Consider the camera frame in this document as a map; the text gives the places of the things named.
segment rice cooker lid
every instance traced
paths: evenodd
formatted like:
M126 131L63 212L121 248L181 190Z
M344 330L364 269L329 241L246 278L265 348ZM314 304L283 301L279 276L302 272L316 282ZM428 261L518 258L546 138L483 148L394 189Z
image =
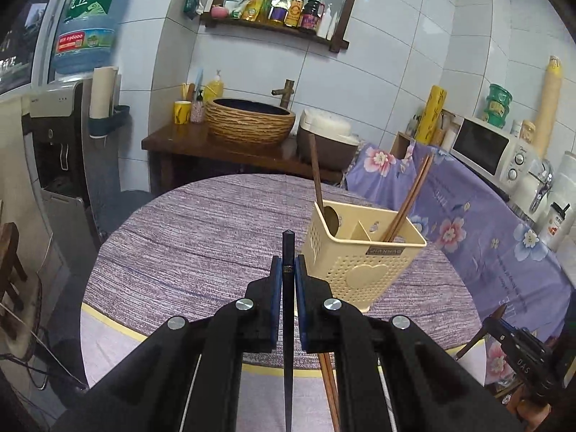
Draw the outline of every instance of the rice cooker lid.
M357 146L360 141L352 134L352 126L344 117L320 109L306 108L300 116L300 128L339 143Z

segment yellow plastic basket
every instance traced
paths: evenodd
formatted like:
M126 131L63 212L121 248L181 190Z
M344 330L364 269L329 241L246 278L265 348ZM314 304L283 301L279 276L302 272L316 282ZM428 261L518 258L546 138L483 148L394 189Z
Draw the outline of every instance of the yellow plastic basket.
M366 312L370 305L426 246L426 240L406 219L398 236L403 242L380 242L396 211L324 201L338 214L336 236L328 232L314 203L302 253L310 276L329 282L338 299Z

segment purple floral cloth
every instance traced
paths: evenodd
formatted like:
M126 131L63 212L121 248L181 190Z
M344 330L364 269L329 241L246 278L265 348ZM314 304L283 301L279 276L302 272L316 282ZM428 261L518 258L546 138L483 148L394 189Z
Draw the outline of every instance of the purple floral cloth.
M471 293L480 320L506 303L505 319L511 325L536 330L541 340L559 334L572 285L556 256L450 154L413 143L399 160L365 145L347 174L348 190L397 210L431 151L434 163L409 217L444 251Z

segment basin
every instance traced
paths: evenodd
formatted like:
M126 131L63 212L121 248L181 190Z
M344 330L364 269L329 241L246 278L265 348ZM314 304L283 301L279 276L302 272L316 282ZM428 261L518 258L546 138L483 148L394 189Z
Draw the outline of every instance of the basin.
M296 115L263 102L220 97L206 103L204 119L211 133L228 141L277 144L290 133Z

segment wooden chair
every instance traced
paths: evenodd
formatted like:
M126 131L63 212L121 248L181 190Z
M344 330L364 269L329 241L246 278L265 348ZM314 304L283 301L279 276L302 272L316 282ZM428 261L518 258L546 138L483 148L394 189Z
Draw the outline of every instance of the wooden chair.
M8 222L0 226L0 301L4 297L4 294L8 294L8 297L10 297L14 303L14 312L22 311L24 309L24 303L10 282L12 269L16 270L16 274L18 274L18 277L22 281L28 279L16 254L18 238L19 233L16 224ZM15 322L16 320L14 320L9 313L4 313L0 318L0 327L11 339L16 339Z

